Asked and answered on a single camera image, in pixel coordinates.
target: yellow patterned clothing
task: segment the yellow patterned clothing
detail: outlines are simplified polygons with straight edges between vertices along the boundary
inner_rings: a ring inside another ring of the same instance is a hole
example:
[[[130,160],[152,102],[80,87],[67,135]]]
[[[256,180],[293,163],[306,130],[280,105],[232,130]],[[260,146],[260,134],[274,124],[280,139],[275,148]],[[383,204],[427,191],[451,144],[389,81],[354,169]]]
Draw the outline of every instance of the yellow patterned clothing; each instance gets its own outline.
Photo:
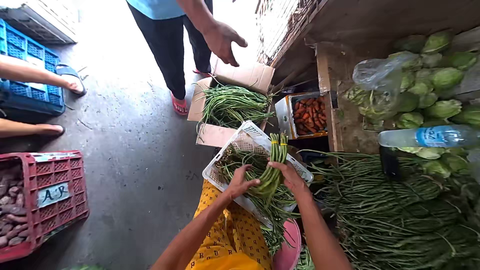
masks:
[[[198,216],[221,194],[204,179],[202,196],[195,212]],[[272,270],[260,222],[232,202],[213,224],[187,270]]]

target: water bottle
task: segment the water bottle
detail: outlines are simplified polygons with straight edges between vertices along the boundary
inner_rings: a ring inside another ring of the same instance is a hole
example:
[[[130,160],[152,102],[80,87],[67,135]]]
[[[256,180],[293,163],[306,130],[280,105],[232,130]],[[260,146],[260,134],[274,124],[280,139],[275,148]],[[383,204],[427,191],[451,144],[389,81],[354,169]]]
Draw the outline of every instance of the water bottle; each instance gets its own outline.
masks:
[[[378,143],[385,147],[463,147],[480,143],[480,131],[467,125],[442,125],[382,131]]]

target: red flip-flop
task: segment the red flip-flop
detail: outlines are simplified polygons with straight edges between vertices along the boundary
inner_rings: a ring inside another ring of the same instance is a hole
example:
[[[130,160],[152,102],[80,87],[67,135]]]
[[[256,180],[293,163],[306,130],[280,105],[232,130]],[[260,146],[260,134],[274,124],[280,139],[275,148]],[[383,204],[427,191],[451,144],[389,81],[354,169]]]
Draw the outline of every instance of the red flip-flop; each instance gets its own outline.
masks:
[[[192,70],[192,71],[193,71],[193,73],[195,73],[195,74],[200,74],[200,75],[203,75],[203,76],[205,76],[205,77],[211,77],[210,74],[208,74],[208,73],[203,73],[203,72],[199,71],[198,69],[194,69],[194,70]]]
[[[170,96],[171,96],[171,98],[172,98],[173,110],[174,110],[176,113],[178,113],[179,115],[187,115],[187,114],[188,114],[187,101],[186,101],[186,100],[182,100],[182,102],[177,102],[177,101],[175,101],[172,92],[170,92]],[[185,111],[185,112],[182,112],[182,111],[178,110],[177,107],[175,107],[175,105],[184,108],[186,111]]]

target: blue shirt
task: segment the blue shirt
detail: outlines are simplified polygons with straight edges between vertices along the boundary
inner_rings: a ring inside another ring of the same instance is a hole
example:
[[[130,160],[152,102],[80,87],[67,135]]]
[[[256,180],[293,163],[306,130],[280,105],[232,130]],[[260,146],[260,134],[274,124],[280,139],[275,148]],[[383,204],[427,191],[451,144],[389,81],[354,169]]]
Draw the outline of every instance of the blue shirt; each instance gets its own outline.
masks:
[[[185,15],[176,0],[127,0],[127,2],[154,20],[164,20]]]

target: pink bucket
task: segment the pink bucket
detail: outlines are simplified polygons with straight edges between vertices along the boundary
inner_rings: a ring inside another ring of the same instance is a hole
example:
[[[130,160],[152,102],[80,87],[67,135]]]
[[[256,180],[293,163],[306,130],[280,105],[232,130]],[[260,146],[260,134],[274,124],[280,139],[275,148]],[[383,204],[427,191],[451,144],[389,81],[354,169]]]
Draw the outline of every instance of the pink bucket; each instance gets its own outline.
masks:
[[[290,243],[283,242],[282,247],[275,253],[273,257],[274,270],[293,270],[297,265],[301,251],[301,234],[300,229],[295,220],[288,220],[283,224],[285,228],[285,239]]]

